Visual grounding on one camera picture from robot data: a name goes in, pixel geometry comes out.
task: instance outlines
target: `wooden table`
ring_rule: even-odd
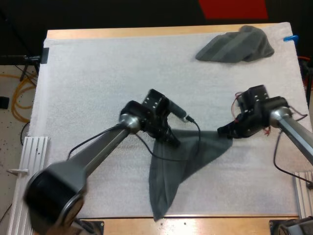
[[[273,24],[251,25],[264,27]],[[241,26],[243,25],[49,30],[47,38],[87,39],[228,32],[238,31]],[[152,218],[102,220],[105,224],[105,235],[269,235],[269,220],[291,218],[297,218],[297,215],[186,215],[169,216],[158,222],[154,222]]]

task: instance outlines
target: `cable connector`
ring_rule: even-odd
[[[195,120],[192,117],[190,117],[189,115],[186,117],[186,120],[189,122],[195,123]]]

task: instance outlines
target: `folded gray cloth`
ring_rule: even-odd
[[[166,159],[184,159],[174,162],[152,157],[149,175],[150,203],[154,220],[161,219],[170,208],[178,186],[193,173],[217,159],[231,145],[232,140],[220,138],[216,131],[201,132],[201,148],[198,148],[198,132],[173,130],[180,140],[178,148],[155,141],[153,153]]]
[[[259,28],[244,25],[239,32],[230,32],[213,38],[196,55],[197,60],[236,63],[270,57],[274,49],[266,34]]]

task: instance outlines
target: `concrete floor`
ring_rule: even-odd
[[[0,74],[21,75],[21,71],[15,66],[0,66]],[[6,96],[11,99],[12,94],[19,84],[15,78],[0,77],[0,96]],[[21,105],[30,105],[34,99],[35,90],[27,91],[19,98]],[[313,120],[313,95],[311,95],[310,116]],[[0,218],[12,203],[15,190],[16,176],[6,172],[7,169],[19,168],[22,145],[20,143],[21,129],[25,123],[17,121],[11,113],[11,100],[8,110],[0,110]],[[25,118],[30,118],[31,109],[21,110]],[[25,129],[23,136],[27,135],[28,128]],[[0,224],[0,235],[7,232],[10,211],[5,215]]]

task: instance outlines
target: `red object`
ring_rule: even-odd
[[[199,0],[207,19],[268,19],[265,0]]]

